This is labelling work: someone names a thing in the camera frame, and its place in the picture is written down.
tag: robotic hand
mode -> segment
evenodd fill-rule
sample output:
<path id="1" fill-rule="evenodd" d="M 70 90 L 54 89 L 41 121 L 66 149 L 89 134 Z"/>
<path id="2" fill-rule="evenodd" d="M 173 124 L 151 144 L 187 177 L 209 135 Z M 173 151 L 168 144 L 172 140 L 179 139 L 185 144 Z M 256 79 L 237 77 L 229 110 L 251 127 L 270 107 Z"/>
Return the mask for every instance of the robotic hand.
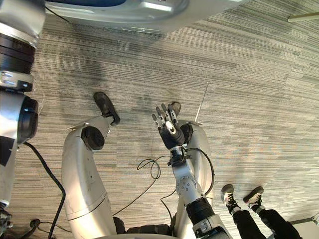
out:
<path id="1" fill-rule="evenodd" d="M 152 115 L 154 123 L 159 130 L 160 136 L 166 146 L 170 151 L 174 150 L 176 147 L 181 147 L 185 142 L 185 137 L 183 131 L 177 125 L 177 116 L 180 111 L 180 103 L 173 102 L 168 105 L 168 109 L 165 104 L 161 105 L 164 114 L 156 107 L 156 111 L 159 115 L 159 120 L 156 115 Z"/>

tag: gray striped carpet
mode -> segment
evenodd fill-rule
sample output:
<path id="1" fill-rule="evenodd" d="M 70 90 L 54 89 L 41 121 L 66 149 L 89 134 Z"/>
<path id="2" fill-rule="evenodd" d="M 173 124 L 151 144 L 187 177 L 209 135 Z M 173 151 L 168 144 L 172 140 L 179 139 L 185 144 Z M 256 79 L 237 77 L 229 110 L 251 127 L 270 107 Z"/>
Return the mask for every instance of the gray striped carpet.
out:
<path id="1" fill-rule="evenodd" d="M 61 178 L 66 129 L 97 116 L 93 93 L 106 92 L 122 121 L 95 159 L 116 212 L 153 181 L 137 164 L 167 154 L 151 118 L 156 104 L 180 101 L 180 118 L 194 120 L 202 102 L 198 121 L 216 173 L 214 210 L 233 237 L 240 238 L 220 201 L 226 183 L 234 184 L 242 208 L 241 198 L 261 185 L 266 208 L 286 220 L 313 216 L 319 211 L 319 20 L 287 18 L 315 11 L 314 0 L 253 0 L 164 36 L 49 16 L 33 67 L 45 100 L 30 142 Z M 21 147 L 16 165 L 9 211 L 13 229 L 22 233 L 33 218 L 53 220 L 61 193 L 29 148 Z M 162 176 L 150 191 L 118 214 L 127 228 L 169 223 L 160 197 L 174 190 L 175 180 L 166 160 L 160 166 Z M 175 213 L 177 195 L 165 201 Z M 64 211 L 58 223 L 69 228 Z M 55 234 L 72 238 L 60 229 Z"/>

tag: black pants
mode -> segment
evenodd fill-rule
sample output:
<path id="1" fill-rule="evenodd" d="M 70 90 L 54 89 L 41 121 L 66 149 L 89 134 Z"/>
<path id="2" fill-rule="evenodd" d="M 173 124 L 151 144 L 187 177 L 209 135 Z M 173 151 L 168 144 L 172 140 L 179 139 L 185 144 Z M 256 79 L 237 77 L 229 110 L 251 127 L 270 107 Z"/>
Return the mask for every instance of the black pants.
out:
<path id="1" fill-rule="evenodd" d="M 262 210 L 259 217 L 274 233 L 275 239 L 301 238 L 293 225 L 286 222 L 275 210 Z M 242 239 L 266 239 L 248 211 L 235 212 L 233 218 Z"/>

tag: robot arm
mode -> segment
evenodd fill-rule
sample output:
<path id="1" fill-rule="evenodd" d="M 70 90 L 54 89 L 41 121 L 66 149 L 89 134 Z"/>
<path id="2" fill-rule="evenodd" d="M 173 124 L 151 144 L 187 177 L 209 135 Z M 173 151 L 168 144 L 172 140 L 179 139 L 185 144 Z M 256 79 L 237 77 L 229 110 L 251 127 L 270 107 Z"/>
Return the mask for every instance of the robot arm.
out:
<path id="1" fill-rule="evenodd" d="M 202 191 L 190 160 L 191 155 L 187 155 L 186 150 L 184 150 L 187 148 L 187 138 L 191 138 L 191 136 L 187 137 L 188 133 L 184 133 L 181 128 L 190 128 L 191 123 L 186 122 L 184 125 L 187 125 L 187 127 L 184 127 L 184 125 L 179 127 L 172 105 L 168 105 L 167 109 L 162 104 L 162 110 L 163 112 L 158 107 L 156 108 L 159 119 L 155 115 L 152 115 L 152 117 L 165 146 L 170 150 L 171 158 L 168 164 L 172 167 L 176 179 L 176 191 L 179 198 L 182 199 L 188 217 L 193 224 L 192 229 L 195 236 L 197 238 L 231 238 L 220 217 L 214 213 L 211 204 L 206 199 L 205 194 L 209 192 L 211 187 L 206 193 Z M 193 141 L 197 141 L 198 144 L 201 139 L 197 138 Z"/>
<path id="2" fill-rule="evenodd" d="M 10 226 L 16 150 L 36 132 L 38 104 L 24 92 L 44 20 L 44 0 L 0 0 L 0 236 Z"/>

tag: silver metal casing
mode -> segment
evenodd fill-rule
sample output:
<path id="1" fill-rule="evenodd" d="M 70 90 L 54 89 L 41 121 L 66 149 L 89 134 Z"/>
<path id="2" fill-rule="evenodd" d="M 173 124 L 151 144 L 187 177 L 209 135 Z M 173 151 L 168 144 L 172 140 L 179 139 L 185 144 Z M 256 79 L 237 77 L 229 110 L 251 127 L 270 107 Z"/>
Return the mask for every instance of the silver metal casing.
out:
<path id="1" fill-rule="evenodd" d="M 0 202 L 9 205 L 14 181 L 14 161 L 17 150 L 17 130 L 21 106 L 25 95 L 1 91 L 0 94 L 0 136 L 13 141 L 9 159 L 1 156 L 0 164 Z"/>
<path id="2" fill-rule="evenodd" d="M 96 169 L 93 152 L 81 138 L 82 129 L 96 127 L 106 138 L 112 117 L 103 116 L 82 122 L 71 129 L 64 142 L 62 185 L 66 192 L 64 207 L 76 239 L 116 235 L 110 201 Z"/>
<path id="3" fill-rule="evenodd" d="M 36 47 L 41 34 L 44 0 L 0 0 L 0 33 Z"/>
<path id="4" fill-rule="evenodd" d="M 247 0 L 126 0 L 109 7 L 47 2 L 73 23 L 147 33 L 166 33 Z"/>

